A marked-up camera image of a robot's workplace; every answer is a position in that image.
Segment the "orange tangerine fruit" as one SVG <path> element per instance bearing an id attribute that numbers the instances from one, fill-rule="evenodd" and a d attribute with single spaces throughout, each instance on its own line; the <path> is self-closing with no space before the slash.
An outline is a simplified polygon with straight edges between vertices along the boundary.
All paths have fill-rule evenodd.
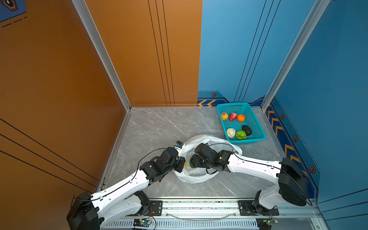
<path id="1" fill-rule="evenodd" d="M 243 115 L 243 114 L 239 114 L 238 116 L 237 116 L 237 120 L 239 121 L 239 122 L 244 122 L 245 121 L 245 115 Z"/>

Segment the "dark avocado fruit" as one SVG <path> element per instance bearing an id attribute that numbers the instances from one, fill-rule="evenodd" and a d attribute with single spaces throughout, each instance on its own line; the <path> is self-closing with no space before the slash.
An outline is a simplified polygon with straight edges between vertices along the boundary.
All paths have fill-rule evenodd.
<path id="1" fill-rule="evenodd" d="M 250 136 L 252 135 L 253 131 L 251 130 L 251 128 L 247 125 L 243 125 L 242 126 L 242 130 L 246 133 L 246 136 Z"/>

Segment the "white plastic bag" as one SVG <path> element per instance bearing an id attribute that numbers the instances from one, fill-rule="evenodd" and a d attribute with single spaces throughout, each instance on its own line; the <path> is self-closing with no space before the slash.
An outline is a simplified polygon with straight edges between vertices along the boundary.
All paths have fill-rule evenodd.
<path id="1" fill-rule="evenodd" d="M 217 138 L 212 135 L 197 135 L 186 141 L 181 150 L 179 150 L 179 156 L 184 157 L 186 160 L 186 165 L 184 166 L 182 172 L 174 171 L 176 177 L 185 183 L 198 184 L 206 182 L 213 177 L 215 177 L 218 172 L 214 174 L 208 174 L 204 168 L 191 168 L 189 165 L 190 158 L 195 154 L 195 148 L 201 144 L 208 144 L 213 150 L 219 152 L 220 150 L 233 150 L 234 153 L 242 156 L 242 149 L 229 141 Z"/>

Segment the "pink peach fruit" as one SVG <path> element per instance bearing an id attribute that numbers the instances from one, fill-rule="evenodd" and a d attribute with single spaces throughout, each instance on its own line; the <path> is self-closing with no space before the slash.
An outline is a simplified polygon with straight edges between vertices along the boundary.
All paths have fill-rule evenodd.
<path id="1" fill-rule="evenodd" d="M 237 114 L 236 113 L 231 113 L 229 115 L 229 121 L 235 121 L 237 119 Z"/>

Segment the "teal plastic basket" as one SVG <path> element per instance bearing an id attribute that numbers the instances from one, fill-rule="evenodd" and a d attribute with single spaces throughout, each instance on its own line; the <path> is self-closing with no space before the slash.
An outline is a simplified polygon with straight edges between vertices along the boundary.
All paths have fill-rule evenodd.
<path id="1" fill-rule="evenodd" d="M 219 114 L 219 118 L 221 121 L 221 125 L 223 127 L 226 140 L 229 141 L 232 144 L 250 144 L 255 143 L 257 141 L 265 140 L 266 134 L 258 121 L 252 107 L 248 103 L 224 103 L 217 105 L 217 110 Z M 223 121 L 221 119 L 221 113 L 227 113 L 230 115 L 231 113 L 236 113 L 237 115 L 243 114 L 245 115 L 245 121 L 239 122 L 237 119 L 235 121 L 229 121 L 225 120 Z M 227 129 L 233 128 L 236 131 L 242 130 L 242 126 L 247 125 L 251 128 L 253 131 L 252 135 L 247 136 L 245 140 L 237 140 L 236 137 L 229 139 L 227 136 Z"/>

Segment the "green circuit board left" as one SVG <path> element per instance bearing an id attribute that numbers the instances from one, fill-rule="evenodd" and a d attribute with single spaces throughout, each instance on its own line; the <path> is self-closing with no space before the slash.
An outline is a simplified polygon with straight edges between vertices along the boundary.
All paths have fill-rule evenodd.
<path id="1" fill-rule="evenodd" d="M 150 219 L 134 219 L 133 228 L 134 229 L 147 229 L 151 226 L 152 221 Z"/>

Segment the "aluminium corner post left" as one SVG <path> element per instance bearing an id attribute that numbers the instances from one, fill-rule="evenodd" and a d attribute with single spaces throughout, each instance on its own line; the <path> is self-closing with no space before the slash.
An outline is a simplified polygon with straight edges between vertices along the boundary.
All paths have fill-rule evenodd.
<path id="1" fill-rule="evenodd" d="M 117 74 L 114 64 L 108 54 L 108 51 L 104 45 L 98 28 L 93 20 L 93 17 L 89 11 L 86 1 L 72 0 L 72 3 L 77 10 L 77 13 L 91 39 L 97 54 L 125 108 L 126 111 L 131 111 L 131 104 L 127 98 L 127 94 L 122 86 L 121 80 Z"/>

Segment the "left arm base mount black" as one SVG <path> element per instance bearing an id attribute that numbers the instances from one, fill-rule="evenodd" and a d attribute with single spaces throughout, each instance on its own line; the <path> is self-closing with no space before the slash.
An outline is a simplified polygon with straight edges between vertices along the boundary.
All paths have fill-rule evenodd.
<path id="1" fill-rule="evenodd" d="M 151 200 L 149 203 L 144 203 L 140 210 L 136 213 L 139 216 L 161 216 L 163 210 L 162 200 Z"/>

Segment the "circuit board right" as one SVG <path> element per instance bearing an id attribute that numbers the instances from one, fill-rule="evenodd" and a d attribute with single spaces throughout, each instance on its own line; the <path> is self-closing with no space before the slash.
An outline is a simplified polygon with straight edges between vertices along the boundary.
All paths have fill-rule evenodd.
<path id="1" fill-rule="evenodd" d="M 278 224 L 278 223 L 279 221 L 275 218 L 263 220 L 263 224 L 266 225 L 269 230 L 272 228 L 273 225 Z"/>

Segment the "beige pear fruit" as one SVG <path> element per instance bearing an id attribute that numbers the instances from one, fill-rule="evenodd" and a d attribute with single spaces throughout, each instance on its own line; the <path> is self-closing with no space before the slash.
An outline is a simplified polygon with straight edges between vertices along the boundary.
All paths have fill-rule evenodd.
<path id="1" fill-rule="evenodd" d="M 233 129 L 233 128 L 229 128 L 226 131 L 227 136 L 229 137 L 229 139 L 234 138 L 236 136 L 236 132 L 237 131 L 235 129 Z"/>

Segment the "yellow orange bumpy fruit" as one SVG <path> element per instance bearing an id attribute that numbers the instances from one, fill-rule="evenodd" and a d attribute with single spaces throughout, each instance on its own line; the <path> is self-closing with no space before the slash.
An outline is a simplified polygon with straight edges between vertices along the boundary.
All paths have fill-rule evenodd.
<path id="1" fill-rule="evenodd" d="M 225 120 L 228 120 L 228 119 L 229 119 L 229 115 L 228 115 L 227 113 L 225 113 L 225 112 L 221 113 L 220 115 L 221 115 L 221 119 L 222 119 L 223 121 L 225 121 Z"/>

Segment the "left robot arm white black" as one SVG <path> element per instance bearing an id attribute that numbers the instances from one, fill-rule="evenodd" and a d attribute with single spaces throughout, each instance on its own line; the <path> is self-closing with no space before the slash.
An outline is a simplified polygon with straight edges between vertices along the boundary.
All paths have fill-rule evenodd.
<path id="1" fill-rule="evenodd" d="M 146 215 L 150 200 L 143 192 L 160 182 L 169 172 L 182 172 L 185 158 L 181 156 L 184 144 L 162 149 L 162 154 L 145 163 L 126 179 L 100 192 L 83 192 L 73 198 L 66 216 L 72 230 L 100 230 L 106 225 L 129 215 Z"/>

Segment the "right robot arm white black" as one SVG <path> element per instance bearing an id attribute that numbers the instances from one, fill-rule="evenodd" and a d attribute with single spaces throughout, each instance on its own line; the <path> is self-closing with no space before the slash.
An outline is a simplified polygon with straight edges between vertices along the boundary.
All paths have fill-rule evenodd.
<path id="1" fill-rule="evenodd" d="M 290 159 L 263 161 L 242 157 L 232 151 L 196 151 L 190 158 L 191 168 L 213 169 L 215 172 L 244 173 L 267 180 L 273 185 L 259 190 L 252 203 L 258 215 L 266 215 L 279 204 L 312 205 L 307 196 L 308 178 Z"/>

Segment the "light green bumpy fruit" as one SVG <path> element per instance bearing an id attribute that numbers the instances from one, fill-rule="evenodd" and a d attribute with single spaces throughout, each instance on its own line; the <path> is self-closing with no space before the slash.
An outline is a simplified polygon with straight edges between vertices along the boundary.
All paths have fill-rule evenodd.
<path id="1" fill-rule="evenodd" d="M 244 130 L 239 130 L 236 132 L 235 137 L 237 140 L 245 140 L 247 138 L 247 134 Z"/>

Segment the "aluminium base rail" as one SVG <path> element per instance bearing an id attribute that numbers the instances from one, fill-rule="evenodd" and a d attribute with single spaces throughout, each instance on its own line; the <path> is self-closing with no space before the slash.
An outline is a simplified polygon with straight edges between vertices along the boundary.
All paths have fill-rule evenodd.
<path id="1" fill-rule="evenodd" d="M 316 206 L 296 207 L 283 204 L 279 216 L 241 216 L 237 201 L 247 198 L 169 197 L 162 200 L 161 216 L 122 217 L 101 230 L 269 230 L 265 219 L 277 219 L 271 230 L 327 230 L 328 226 Z M 134 229 L 134 219 L 150 219 L 147 229 Z"/>

